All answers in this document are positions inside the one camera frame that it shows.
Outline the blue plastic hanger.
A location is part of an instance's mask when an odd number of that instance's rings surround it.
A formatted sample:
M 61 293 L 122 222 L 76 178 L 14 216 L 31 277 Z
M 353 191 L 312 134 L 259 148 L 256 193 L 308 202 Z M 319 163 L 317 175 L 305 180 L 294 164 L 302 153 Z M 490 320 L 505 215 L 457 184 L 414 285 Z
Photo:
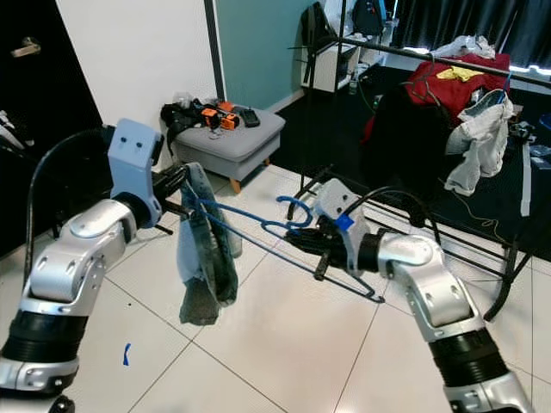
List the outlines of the blue plastic hanger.
M 208 207 L 212 207 L 215 212 L 224 212 L 224 210 L 228 210 L 229 213 L 235 213 L 235 215 L 255 220 L 263 231 L 269 233 L 269 235 L 272 235 L 273 237 L 283 239 L 287 233 L 291 233 L 291 235 L 299 235 L 301 231 L 304 231 L 304 229 L 307 229 L 314 224 L 315 213 L 311 212 L 310 206 L 308 206 L 307 203 L 304 203 L 303 200 L 299 200 L 299 198 L 294 198 L 293 196 L 288 195 L 280 195 L 276 197 L 276 203 L 288 203 L 292 207 L 304 207 L 306 209 L 306 216 L 304 216 L 303 220 L 278 221 L 260 217 L 255 215 L 255 213 L 249 213 L 248 210 L 237 208 L 236 206 L 218 203 L 216 200 L 201 198 L 198 195 L 190 195 L 189 199 L 195 201 L 198 205 L 201 205 L 201 207 L 198 208 L 198 213 L 208 218 L 213 224 L 216 224 L 221 229 L 224 229 L 224 231 L 231 232 L 232 235 L 240 237 L 241 240 L 247 241 L 247 243 L 256 245 L 257 248 L 270 253 L 272 256 L 276 256 L 276 258 L 293 265 L 293 267 L 297 267 L 300 270 L 310 273 L 315 280 L 321 280 L 322 282 L 333 284 L 333 286 L 341 287 L 343 290 L 358 296 L 358 298 L 368 299 L 370 302 L 376 304 L 383 304 L 386 302 L 385 298 L 378 294 L 377 290 L 371 287 L 365 280 L 354 276 L 358 286 L 362 287 L 354 288 L 351 287 L 350 284 L 343 283 L 341 280 L 330 278 L 330 276 L 326 274 L 328 270 L 328 252 L 322 253 L 318 265 L 315 265 L 315 267 L 308 267 L 304 262 L 291 258 L 291 256 L 287 255 L 287 253 L 282 253 L 278 248 L 273 247 L 273 245 L 261 243 L 261 241 L 256 237 L 248 235 L 247 232 L 240 231 L 236 227 L 233 227 L 233 225 L 229 224 L 225 218 L 216 218 L 213 213 L 207 211 Z

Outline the grey printed shirt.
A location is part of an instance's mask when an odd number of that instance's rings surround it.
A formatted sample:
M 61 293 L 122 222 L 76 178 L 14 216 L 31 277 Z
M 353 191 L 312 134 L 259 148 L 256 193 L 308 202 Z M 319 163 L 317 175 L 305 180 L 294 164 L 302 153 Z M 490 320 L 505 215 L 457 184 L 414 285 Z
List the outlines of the grey printed shirt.
M 243 240 L 226 228 L 203 166 L 186 163 L 184 170 L 177 266 L 186 291 L 178 319 L 185 325 L 213 325 L 221 308 L 237 300 L 235 260 L 243 252 Z

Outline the grey padded footstool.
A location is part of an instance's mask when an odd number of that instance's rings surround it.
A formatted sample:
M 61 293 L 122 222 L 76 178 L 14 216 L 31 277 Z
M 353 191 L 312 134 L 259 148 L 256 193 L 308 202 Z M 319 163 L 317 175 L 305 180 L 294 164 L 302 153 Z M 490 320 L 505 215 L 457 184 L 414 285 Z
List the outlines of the grey padded footstool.
M 235 130 L 208 126 L 190 127 L 170 142 L 176 160 L 181 163 L 200 163 L 203 169 L 223 176 L 231 183 L 233 192 L 240 193 L 243 181 L 270 157 L 280 146 L 280 133 L 286 121 L 279 114 L 257 110 L 259 126 L 236 127 Z

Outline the orange black device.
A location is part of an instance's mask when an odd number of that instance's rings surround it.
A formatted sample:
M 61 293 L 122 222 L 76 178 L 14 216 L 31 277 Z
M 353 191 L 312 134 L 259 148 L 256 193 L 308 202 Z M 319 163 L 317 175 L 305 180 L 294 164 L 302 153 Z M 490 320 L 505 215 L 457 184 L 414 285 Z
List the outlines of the orange black device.
M 232 131 L 241 123 L 239 115 L 232 112 L 232 104 L 225 102 L 225 100 L 213 105 L 203 105 L 201 107 L 201 117 L 205 120 L 206 126 L 210 127 L 210 130 L 220 127 L 220 129 Z

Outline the black folding chair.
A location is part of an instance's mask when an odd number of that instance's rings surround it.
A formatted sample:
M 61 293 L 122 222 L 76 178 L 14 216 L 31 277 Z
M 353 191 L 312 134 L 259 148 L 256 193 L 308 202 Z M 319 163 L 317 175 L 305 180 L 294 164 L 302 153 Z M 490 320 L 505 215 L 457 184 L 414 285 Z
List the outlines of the black folding chair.
M 34 140 L 23 155 L 0 151 L 0 256 L 24 244 L 25 201 L 32 174 L 48 150 L 71 135 L 83 137 L 52 155 L 35 184 L 33 228 L 40 233 L 90 207 L 107 195 L 111 185 L 107 131 L 97 110 L 4 109 Z M 86 135 L 90 131 L 99 137 Z

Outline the black remote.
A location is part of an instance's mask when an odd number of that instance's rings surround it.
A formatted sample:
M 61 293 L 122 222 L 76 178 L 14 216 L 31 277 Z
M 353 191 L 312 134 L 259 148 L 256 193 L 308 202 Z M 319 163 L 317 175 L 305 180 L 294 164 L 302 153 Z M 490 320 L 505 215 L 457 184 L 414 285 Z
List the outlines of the black remote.
M 261 125 L 258 114 L 252 108 L 236 107 L 235 113 L 247 127 L 257 127 Z

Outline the black jacket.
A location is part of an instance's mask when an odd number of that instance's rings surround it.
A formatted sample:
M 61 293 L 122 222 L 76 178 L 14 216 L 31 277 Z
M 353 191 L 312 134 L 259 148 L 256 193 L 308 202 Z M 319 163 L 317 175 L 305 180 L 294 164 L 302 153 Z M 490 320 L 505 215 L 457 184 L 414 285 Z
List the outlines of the black jacket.
M 361 142 L 363 180 L 372 189 L 397 182 L 418 197 L 440 197 L 446 169 L 455 165 L 446 154 L 453 129 L 445 108 L 420 105 L 405 85 L 390 88 Z

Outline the white shelf unit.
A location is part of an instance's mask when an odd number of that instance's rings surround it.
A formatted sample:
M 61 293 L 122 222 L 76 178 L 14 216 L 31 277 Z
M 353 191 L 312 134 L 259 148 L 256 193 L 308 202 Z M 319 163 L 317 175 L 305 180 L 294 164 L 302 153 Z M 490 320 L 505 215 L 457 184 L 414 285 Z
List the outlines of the white shelf unit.
M 315 50 L 300 48 L 300 86 L 335 93 L 350 82 L 361 59 L 361 48 L 331 43 Z

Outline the black white bag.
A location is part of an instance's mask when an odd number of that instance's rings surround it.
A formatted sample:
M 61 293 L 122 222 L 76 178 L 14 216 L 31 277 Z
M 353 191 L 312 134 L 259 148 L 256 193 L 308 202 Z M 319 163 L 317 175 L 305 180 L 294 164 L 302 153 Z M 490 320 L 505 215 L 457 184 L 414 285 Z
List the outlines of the black white bag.
M 8 117 L 5 110 L 0 111 L 0 137 L 12 148 L 21 151 L 34 145 L 34 140 L 23 135 L 23 130 Z

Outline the grey white garment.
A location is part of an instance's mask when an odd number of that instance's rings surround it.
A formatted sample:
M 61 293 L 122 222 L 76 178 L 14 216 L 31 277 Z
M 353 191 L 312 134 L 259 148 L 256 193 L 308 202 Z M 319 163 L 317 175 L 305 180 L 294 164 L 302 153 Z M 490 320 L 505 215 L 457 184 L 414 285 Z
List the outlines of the grey white garment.
M 512 115 L 513 103 L 503 89 L 488 91 L 457 115 L 460 125 L 448 136 L 445 153 L 463 158 L 445 178 L 444 189 L 457 195 L 473 195 L 481 177 L 499 173 Z

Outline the red garment yellow print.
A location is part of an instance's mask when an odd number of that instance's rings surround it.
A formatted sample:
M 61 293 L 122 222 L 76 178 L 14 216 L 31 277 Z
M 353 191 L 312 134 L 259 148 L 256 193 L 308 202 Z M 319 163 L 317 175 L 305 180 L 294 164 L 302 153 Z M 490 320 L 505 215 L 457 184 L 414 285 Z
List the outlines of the red garment yellow print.
M 454 127 L 460 125 L 457 115 L 464 109 L 471 107 L 473 95 L 476 93 L 488 93 L 488 91 L 503 89 L 508 90 L 506 78 L 492 76 L 483 71 L 473 71 L 464 67 L 436 64 L 429 62 L 418 63 L 416 70 L 409 72 L 406 77 L 398 80 L 391 79 L 378 88 L 379 99 L 375 104 L 377 109 L 382 95 L 390 88 L 398 85 L 408 87 L 409 95 L 420 105 L 430 105 L 445 108 L 451 114 Z M 370 115 L 368 122 L 363 127 L 363 133 L 359 145 L 366 138 L 366 131 L 370 127 Z

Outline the black metal clothes rack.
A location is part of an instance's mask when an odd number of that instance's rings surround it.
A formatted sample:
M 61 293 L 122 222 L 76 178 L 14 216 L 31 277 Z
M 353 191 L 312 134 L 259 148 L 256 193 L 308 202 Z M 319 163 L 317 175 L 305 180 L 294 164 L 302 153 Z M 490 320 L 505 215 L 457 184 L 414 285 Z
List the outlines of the black metal clothes rack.
M 517 74 L 511 68 L 505 68 L 500 70 L 500 68 L 493 68 L 491 66 L 485 65 L 476 65 L 464 60 L 456 60 L 450 58 L 434 58 L 430 55 L 429 52 L 416 52 L 411 50 L 406 50 L 405 48 L 397 48 L 388 45 L 381 45 L 368 42 L 368 40 L 356 40 L 354 38 L 335 38 L 333 43 L 344 43 L 348 45 L 356 45 L 361 48 L 361 50 L 371 50 L 376 52 L 383 52 L 383 54 L 391 54 L 402 56 L 402 58 L 416 59 L 416 60 L 426 60 L 432 65 L 436 64 L 446 64 L 453 65 L 456 67 L 464 67 L 473 71 L 483 71 L 486 74 L 498 77 L 506 78 L 507 83 L 515 82 L 517 83 L 526 83 L 531 86 L 539 86 L 547 89 L 551 89 L 551 75 L 548 75 L 546 79 L 542 77 L 530 77 L 524 74 Z M 462 225 L 458 221 L 451 220 L 442 216 L 440 213 L 434 212 L 430 209 L 428 204 L 424 200 L 418 198 L 413 193 L 408 192 L 408 190 L 401 190 L 401 188 L 383 188 L 375 195 L 363 196 L 363 200 L 367 201 L 371 205 L 381 209 L 386 210 L 386 212 L 396 213 L 399 209 L 398 206 L 393 206 L 387 203 L 387 200 L 396 200 L 396 203 L 405 204 L 414 204 L 414 208 L 411 216 L 409 217 L 410 225 L 417 225 L 420 223 L 423 228 L 430 228 L 433 230 L 433 235 L 436 237 L 445 236 L 452 237 L 457 243 L 466 245 L 466 247 L 479 252 L 486 253 L 486 255 L 491 256 L 492 258 L 497 258 L 503 263 L 503 270 L 493 270 L 493 268 L 487 267 L 479 261 L 473 259 L 464 258 L 464 256 L 458 255 L 458 253 L 446 250 L 445 253 L 453 256 L 453 258 L 460 259 L 461 262 L 465 262 L 473 267 L 479 268 L 493 276 L 493 279 L 498 283 L 496 290 L 496 298 L 493 299 L 491 306 L 488 307 L 488 310 L 485 310 L 485 313 L 481 317 L 485 322 L 492 322 L 493 319 L 503 310 L 509 294 L 518 279 L 519 273 L 523 270 L 524 267 L 529 263 L 531 258 L 534 258 L 534 253 L 526 252 L 523 250 L 520 244 L 520 237 L 523 235 L 521 232 L 517 233 L 515 237 L 512 237 L 509 241 L 500 241 L 500 247 L 503 249 L 500 253 L 489 250 L 488 248 L 481 247 L 481 245 L 476 243 L 469 243 L 468 240 L 464 237 L 458 237 L 452 232 L 441 231 L 438 228 L 438 225 L 445 224 L 449 227 L 456 228 L 457 231 L 463 231 L 465 233 L 474 233 L 475 229 L 469 227 L 469 225 Z

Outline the black blue backpack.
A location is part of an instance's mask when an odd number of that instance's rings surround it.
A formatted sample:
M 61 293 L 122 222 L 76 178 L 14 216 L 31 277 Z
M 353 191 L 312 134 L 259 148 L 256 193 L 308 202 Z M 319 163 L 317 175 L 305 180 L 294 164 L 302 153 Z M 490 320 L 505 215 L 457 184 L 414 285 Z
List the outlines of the black blue backpack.
M 385 0 L 355 0 L 351 20 L 354 33 L 381 35 L 387 20 Z

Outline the white crumpled cloth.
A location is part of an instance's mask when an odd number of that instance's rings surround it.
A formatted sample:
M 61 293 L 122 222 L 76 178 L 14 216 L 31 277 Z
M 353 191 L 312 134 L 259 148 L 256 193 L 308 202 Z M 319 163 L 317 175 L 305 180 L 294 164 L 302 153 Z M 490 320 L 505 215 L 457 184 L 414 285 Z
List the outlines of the white crumpled cloth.
M 481 59 L 495 59 L 497 51 L 485 36 L 460 35 L 452 42 L 430 51 L 434 58 L 460 58 L 468 54 Z

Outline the black curtain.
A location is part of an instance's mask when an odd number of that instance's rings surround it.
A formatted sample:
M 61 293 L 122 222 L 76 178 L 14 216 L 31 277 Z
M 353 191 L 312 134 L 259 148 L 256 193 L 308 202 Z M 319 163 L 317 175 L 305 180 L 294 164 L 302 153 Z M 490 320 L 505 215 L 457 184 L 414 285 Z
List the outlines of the black curtain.
M 551 77 L 551 0 L 398 0 L 391 45 L 436 50 L 485 38 L 511 67 Z

